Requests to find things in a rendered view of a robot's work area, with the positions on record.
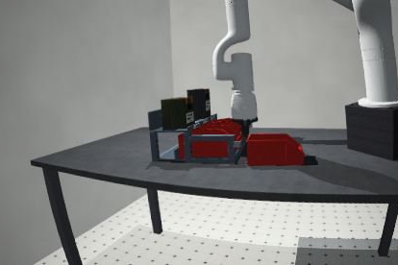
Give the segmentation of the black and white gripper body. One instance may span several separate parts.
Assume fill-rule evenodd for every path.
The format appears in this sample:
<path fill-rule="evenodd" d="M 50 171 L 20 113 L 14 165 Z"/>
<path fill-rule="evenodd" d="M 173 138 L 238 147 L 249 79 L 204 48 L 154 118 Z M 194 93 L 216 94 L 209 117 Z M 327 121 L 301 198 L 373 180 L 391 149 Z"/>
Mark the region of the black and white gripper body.
<path fill-rule="evenodd" d="M 256 114 L 257 112 L 257 114 Z M 232 97 L 233 119 L 255 119 L 257 118 L 257 101 L 253 93 L 235 93 Z"/>

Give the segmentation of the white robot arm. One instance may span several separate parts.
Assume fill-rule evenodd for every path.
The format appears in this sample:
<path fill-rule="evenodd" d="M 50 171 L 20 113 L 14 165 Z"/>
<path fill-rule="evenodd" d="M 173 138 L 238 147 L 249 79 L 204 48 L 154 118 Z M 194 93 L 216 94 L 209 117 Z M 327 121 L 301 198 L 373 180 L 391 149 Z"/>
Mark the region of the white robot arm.
<path fill-rule="evenodd" d="M 252 55 L 234 53 L 231 54 L 231 61 L 224 61 L 224 54 L 230 46 L 250 38 L 248 0 L 225 1 L 228 34 L 214 50 L 213 74 L 218 81 L 233 81 L 234 92 L 250 93 L 254 91 Z M 368 108 L 398 107 L 390 0 L 333 1 L 356 16 L 368 98 L 359 99 L 359 105 Z"/>

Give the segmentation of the red bin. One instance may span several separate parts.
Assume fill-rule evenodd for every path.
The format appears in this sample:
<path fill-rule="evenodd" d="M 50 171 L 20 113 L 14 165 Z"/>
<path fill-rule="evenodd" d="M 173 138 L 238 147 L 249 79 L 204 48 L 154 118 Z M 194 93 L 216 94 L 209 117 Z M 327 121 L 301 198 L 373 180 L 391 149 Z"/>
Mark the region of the red bin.
<path fill-rule="evenodd" d="M 221 122 L 220 122 L 221 121 Z M 231 123 L 231 124 L 230 124 Z M 232 125 L 233 124 L 233 125 Z M 232 118 L 224 118 L 224 119 L 217 119 L 217 120 L 211 120 L 207 122 L 206 124 L 202 126 L 216 126 L 216 125 L 229 125 L 232 127 L 234 130 L 236 130 L 238 133 L 241 134 L 241 127 L 238 123 L 233 122 Z M 240 128 L 239 128 L 240 127 Z M 241 134 L 241 137 L 243 134 Z"/>
<path fill-rule="evenodd" d="M 191 134 L 226 134 L 222 130 L 191 131 Z M 184 137 L 178 135 L 180 158 L 185 158 Z M 227 141 L 191 141 L 193 157 L 228 157 Z"/>
<path fill-rule="evenodd" d="M 247 165 L 303 164 L 301 145 L 287 133 L 250 133 L 247 139 Z"/>
<path fill-rule="evenodd" d="M 236 135 L 236 141 L 240 141 L 242 143 L 242 137 L 241 134 L 235 131 L 233 128 L 231 128 L 229 125 L 218 125 L 218 126 L 200 126 L 194 131 L 204 131 L 204 130 L 222 130 L 226 134 L 235 134 Z"/>

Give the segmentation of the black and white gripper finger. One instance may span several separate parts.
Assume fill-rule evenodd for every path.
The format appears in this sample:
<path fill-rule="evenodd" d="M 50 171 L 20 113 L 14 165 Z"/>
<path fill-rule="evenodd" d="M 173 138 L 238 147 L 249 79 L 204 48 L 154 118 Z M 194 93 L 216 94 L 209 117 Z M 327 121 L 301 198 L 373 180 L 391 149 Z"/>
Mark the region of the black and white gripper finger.
<path fill-rule="evenodd" d="M 248 134 L 249 134 L 249 126 L 252 124 L 252 123 L 254 123 L 254 122 L 257 122 L 258 121 L 258 116 L 257 116 L 257 118 L 255 118 L 255 119 L 247 119 L 247 122 L 246 122 L 246 127 L 245 127 L 245 136 L 248 136 Z M 246 135 L 247 134 L 247 135 Z"/>
<path fill-rule="evenodd" d="M 245 125 L 244 125 L 243 119 L 238 120 L 238 119 L 232 118 L 232 121 L 238 123 L 241 126 L 241 134 L 243 134 L 243 137 L 244 137 L 245 136 Z"/>

